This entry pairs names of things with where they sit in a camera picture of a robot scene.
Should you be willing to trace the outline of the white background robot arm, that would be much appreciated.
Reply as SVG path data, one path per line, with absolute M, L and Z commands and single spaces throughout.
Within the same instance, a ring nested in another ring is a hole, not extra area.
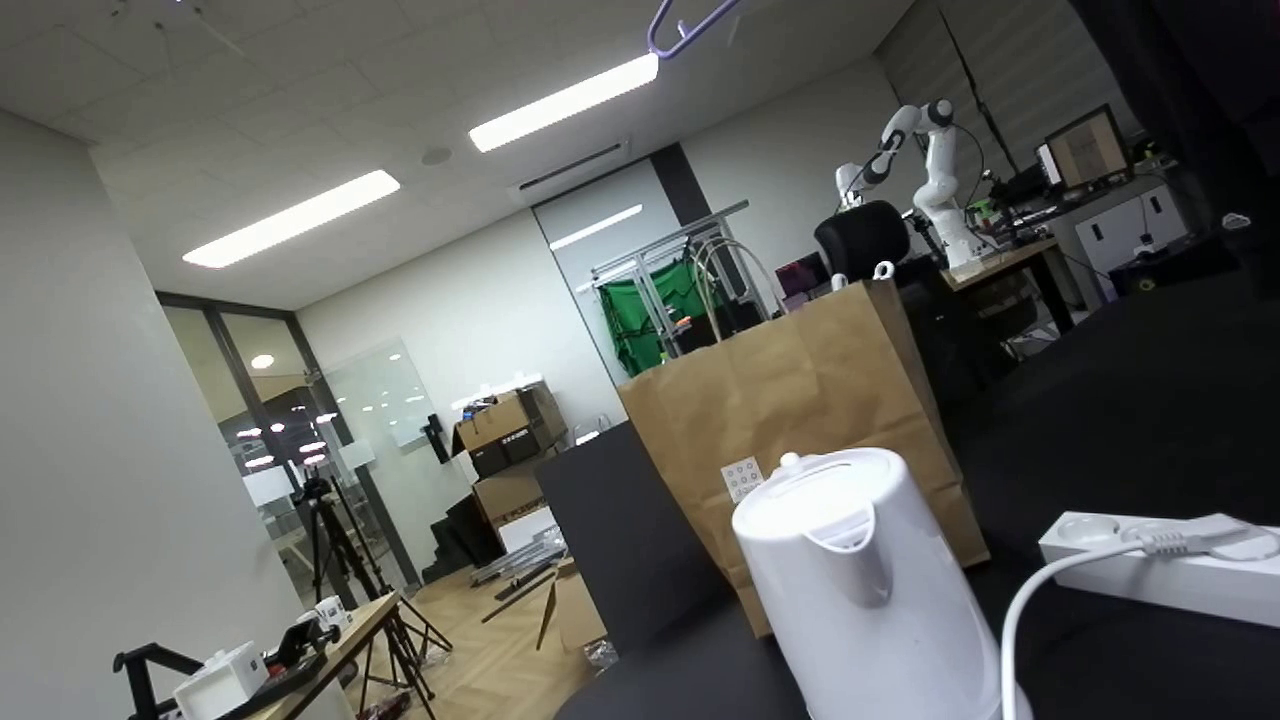
M 937 232 L 949 266 L 966 273 L 978 263 L 978 238 L 957 204 L 957 110 L 949 101 L 898 102 L 880 128 L 875 152 L 830 171 L 836 204 L 857 206 L 872 183 L 882 183 L 908 138 L 922 143 L 922 183 L 913 191 L 913 206 Z

